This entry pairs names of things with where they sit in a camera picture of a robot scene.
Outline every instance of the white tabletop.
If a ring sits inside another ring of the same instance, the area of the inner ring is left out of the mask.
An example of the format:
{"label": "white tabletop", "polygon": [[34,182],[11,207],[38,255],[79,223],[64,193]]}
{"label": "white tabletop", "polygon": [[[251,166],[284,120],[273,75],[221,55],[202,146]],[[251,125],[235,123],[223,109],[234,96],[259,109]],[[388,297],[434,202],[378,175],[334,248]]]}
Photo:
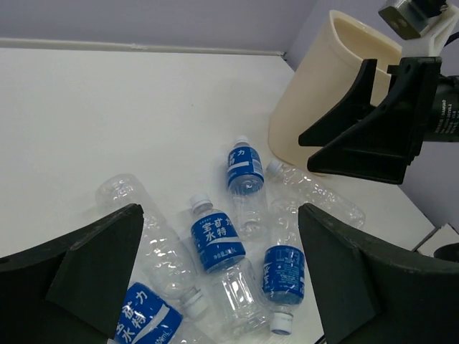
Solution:
{"label": "white tabletop", "polygon": [[[137,175],[166,217],[202,191],[224,209],[230,143],[247,135],[272,158],[268,121],[293,71],[280,57],[0,49],[0,75],[2,257],[99,219],[94,191],[117,173]],[[411,249],[433,229],[397,186],[324,182],[388,242]],[[293,334],[251,343],[322,334],[308,281]]]}

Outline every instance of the water bottle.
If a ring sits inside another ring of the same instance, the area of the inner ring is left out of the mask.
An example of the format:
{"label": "water bottle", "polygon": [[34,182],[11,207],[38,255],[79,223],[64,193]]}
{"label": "water bottle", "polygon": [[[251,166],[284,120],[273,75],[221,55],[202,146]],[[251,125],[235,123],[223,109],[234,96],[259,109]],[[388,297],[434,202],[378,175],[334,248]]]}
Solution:
{"label": "water bottle", "polygon": [[270,207],[272,246],[265,253],[262,285],[266,298],[274,304],[270,330],[277,335],[292,333],[293,310],[304,297],[305,257],[298,230],[299,205],[296,199],[280,198]]}
{"label": "water bottle", "polygon": [[223,319],[223,335],[239,338],[268,325],[271,316],[268,303],[249,259],[212,274],[210,287]]}
{"label": "water bottle", "polygon": [[325,187],[310,173],[274,159],[266,168],[266,176],[274,185],[283,189],[276,188],[278,191],[287,195],[293,192],[293,197],[298,198],[302,204],[312,203],[357,229],[365,224],[365,214],[358,206]]}
{"label": "water bottle", "polygon": [[131,203],[142,205],[144,223],[136,264],[156,293],[167,300],[178,300],[190,318],[199,317],[207,301],[196,286],[193,259],[142,183],[131,174],[112,177],[96,191],[96,202],[109,212]]}
{"label": "water bottle", "polygon": [[245,249],[228,215],[214,209],[205,193],[190,198],[194,215],[191,237],[204,270],[220,271],[240,262]]}
{"label": "water bottle", "polygon": [[268,210],[265,179],[260,156],[245,136],[239,136],[229,152],[227,182],[241,239],[264,237]]}
{"label": "water bottle", "polygon": [[117,344],[214,344],[140,282],[130,283],[116,326]]}

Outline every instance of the plastic bottle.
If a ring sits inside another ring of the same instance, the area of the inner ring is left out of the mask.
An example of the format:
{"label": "plastic bottle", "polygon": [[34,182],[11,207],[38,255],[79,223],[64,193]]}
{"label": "plastic bottle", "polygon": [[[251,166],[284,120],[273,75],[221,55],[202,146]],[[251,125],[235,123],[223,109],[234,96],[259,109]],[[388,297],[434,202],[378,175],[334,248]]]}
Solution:
{"label": "plastic bottle", "polygon": [[245,136],[236,138],[228,155],[228,189],[241,239],[259,239],[267,233],[268,205],[260,156]]}
{"label": "plastic bottle", "polygon": [[245,257],[245,249],[228,215],[214,209],[206,193],[190,198],[194,215],[191,237],[206,272],[231,267]]}
{"label": "plastic bottle", "polygon": [[214,344],[193,324],[140,282],[126,293],[116,327],[118,344]]}
{"label": "plastic bottle", "polygon": [[274,200],[270,210],[273,225],[271,248],[266,251],[263,267],[263,292],[274,304],[271,332],[290,335],[293,310],[304,298],[305,257],[301,251],[296,199]]}
{"label": "plastic bottle", "polygon": [[224,335],[238,338],[269,323],[268,303],[249,259],[244,258],[232,267],[213,274],[211,291],[216,309],[223,317]]}
{"label": "plastic bottle", "polygon": [[275,185],[281,186],[284,194],[293,192],[294,198],[298,198],[302,204],[312,203],[357,229],[365,224],[365,213],[358,206],[325,187],[310,173],[274,159],[266,168],[266,176]]}
{"label": "plastic bottle", "polygon": [[156,293],[167,300],[179,300],[190,318],[199,317],[206,310],[207,301],[196,286],[193,259],[142,183],[131,174],[112,177],[96,191],[96,202],[105,211],[131,203],[142,205],[143,233],[136,264]]}

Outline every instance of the white bracket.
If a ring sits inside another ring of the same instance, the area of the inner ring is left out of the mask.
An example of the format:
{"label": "white bracket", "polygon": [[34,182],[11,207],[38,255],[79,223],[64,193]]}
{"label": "white bracket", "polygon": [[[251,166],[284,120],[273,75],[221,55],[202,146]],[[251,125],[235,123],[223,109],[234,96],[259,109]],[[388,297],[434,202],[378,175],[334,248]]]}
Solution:
{"label": "white bracket", "polygon": [[448,9],[424,37],[404,42],[402,57],[440,56],[458,20],[459,8],[448,4]]}

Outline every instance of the blue label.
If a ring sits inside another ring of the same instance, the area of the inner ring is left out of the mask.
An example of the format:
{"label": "blue label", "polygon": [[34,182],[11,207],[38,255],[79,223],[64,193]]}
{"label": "blue label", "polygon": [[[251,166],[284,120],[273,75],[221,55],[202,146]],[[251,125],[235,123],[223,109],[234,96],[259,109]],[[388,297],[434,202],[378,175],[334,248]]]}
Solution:
{"label": "blue label", "polygon": [[206,271],[229,258],[245,256],[244,246],[225,213],[198,220],[191,228],[191,235]]}
{"label": "blue label", "polygon": [[120,344],[167,344],[182,318],[158,295],[137,282],[126,293],[115,341]]}
{"label": "blue label", "polygon": [[[275,292],[304,297],[304,253],[292,246],[274,246],[266,251],[263,267],[263,292],[274,298]],[[298,303],[298,298],[284,297],[284,303]]]}
{"label": "blue label", "polygon": [[258,176],[265,181],[260,156],[252,147],[238,147],[228,155],[228,186],[235,178],[245,174]]}

